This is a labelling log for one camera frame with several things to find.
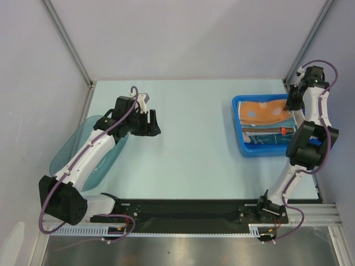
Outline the orange brown towel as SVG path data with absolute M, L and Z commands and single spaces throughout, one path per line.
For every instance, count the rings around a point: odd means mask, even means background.
M 294 127 L 276 127 L 276 128 L 242 128 L 242 132 L 247 136 L 255 135 L 275 135 L 275 134 L 294 134 Z

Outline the Doraemon teal beige towel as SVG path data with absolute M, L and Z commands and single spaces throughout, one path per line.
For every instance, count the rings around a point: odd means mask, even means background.
M 253 145 L 276 145 L 276 144 L 288 144 L 294 136 L 294 133 L 290 134 L 271 134 L 271 135 L 253 135 L 248 136 L 245 133 L 242 134 L 244 143 Z

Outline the light blue towel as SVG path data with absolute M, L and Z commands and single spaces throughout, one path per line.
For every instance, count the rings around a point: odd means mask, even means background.
M 296 122 L 293 117 L 291 117 L 288 120 L 278 122 L 275 124 L 270 124 L 270 125 L 255 125 L 255 124 L 247 124 L 247 125 L 241 125 L 242 128 L 252 128 L 252 129 L 275 129 L 278 127 L 296 127 Z

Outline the peach orange patterned towel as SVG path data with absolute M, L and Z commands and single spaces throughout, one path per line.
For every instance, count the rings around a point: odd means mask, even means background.
M 286 100 L 278 99 L 266 102 L 240 101 L 238 115 L 242 125 L 272 125 L 293 117 L 285 110 Z

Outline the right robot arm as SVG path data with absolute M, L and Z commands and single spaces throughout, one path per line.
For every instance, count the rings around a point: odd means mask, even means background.
M 313 60 L 297 71 L 290 85 L 285 109 L 303 111 L 304 118 L 286 149 L 288 161 L 274 185 L 258 200 L 255 215 L 261 223 L 271 223 L 287 215 L 289 195 L 305 175 L 319 171 L 327 162 L 339 131 L 328 118 L 327 100 L 332 84 L 324 69 Z

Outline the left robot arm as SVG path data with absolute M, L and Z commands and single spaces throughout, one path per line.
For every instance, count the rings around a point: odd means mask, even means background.
M 41 215 L 75 226 L 103 215 L 115 222 L 122 215 L 119 199 L 108 193 L 84 197 L 87 183 L 99 183 L 110 170 L 129 135 L 154 137 L 161 133 L 155 110 L 148 110 L 147 93 L 131 92 L 116 99 L 114 108 L 95 123 L 83 146 L 53 176 L 39 181 Z

